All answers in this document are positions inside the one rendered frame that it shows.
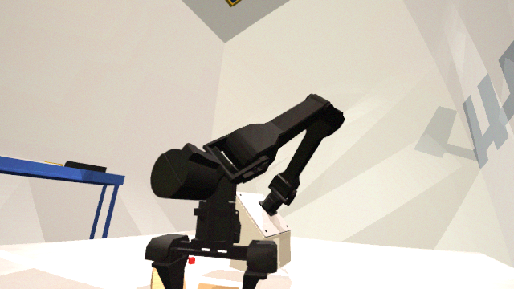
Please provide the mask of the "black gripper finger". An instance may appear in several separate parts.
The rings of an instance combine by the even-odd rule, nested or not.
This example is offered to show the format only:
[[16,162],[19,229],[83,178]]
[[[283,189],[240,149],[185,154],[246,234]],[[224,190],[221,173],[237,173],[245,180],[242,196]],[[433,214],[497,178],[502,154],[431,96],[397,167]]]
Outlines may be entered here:
[[173,263],[152,262],[165,289],[183,289],[184,274],[189,255],[183,255]]
[[243,275],[242,289],[255,289],[259,280],[267,279],[267,273],[251,272],[248,267]]

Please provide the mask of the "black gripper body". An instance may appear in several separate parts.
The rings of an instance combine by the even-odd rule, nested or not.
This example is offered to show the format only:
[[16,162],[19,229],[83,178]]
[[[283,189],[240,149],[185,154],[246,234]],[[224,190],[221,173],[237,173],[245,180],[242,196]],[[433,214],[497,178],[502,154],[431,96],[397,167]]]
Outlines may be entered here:
[[[251,272],[278,272],[277,245],[274,241],[252,240],[236,246],[235,202],[199,201],[195,238],[187,234],[163,234],[149,240],[145,260],[173,263],[183,255],[247,261]],[[206,250],[202,250],[206,249]],[[225,251],[225,252],[218,252]]]

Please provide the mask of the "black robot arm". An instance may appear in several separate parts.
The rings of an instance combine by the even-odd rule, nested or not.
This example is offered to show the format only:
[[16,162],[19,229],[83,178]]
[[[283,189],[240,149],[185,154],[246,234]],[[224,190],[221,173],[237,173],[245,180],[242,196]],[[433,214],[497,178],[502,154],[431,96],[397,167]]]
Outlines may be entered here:
[[163,199],[235,202],[237,185],[267,172],[278,149],[306,129],[288,167],[273,178],[271,192],[259,201],[273,217],[282,204],[292,203],[304,167],[320,142],[344,121],[343,112],[330,101],[310,94],[265,124],[249,124],[204,144],[205,152],[186,143],[182,150],[162,153],[153,165],[151,189]]

